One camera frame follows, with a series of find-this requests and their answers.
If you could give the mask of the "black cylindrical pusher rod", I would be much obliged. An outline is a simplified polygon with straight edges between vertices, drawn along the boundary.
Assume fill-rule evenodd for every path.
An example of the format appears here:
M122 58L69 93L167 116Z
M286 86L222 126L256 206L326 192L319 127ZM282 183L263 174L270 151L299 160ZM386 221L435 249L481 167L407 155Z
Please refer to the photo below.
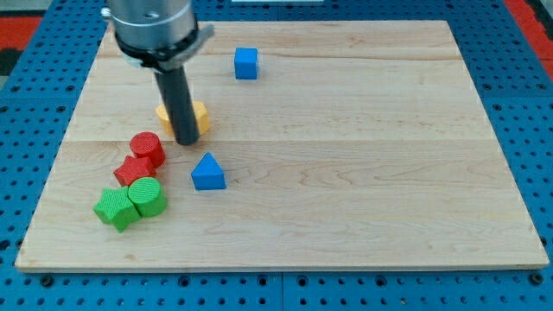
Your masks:
M156 74L156 83L168 119L180 145L192 145L200 138L187 77L183 66Z

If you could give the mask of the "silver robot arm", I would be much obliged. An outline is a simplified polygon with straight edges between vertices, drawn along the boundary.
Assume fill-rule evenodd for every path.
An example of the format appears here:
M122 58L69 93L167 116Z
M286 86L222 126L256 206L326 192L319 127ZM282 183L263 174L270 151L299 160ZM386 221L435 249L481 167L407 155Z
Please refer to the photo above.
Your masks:
M176 142L196 143L200 130L184 64L214 26L199 25L190 0L107 0L100 15L114 28L126 61L154 73Z

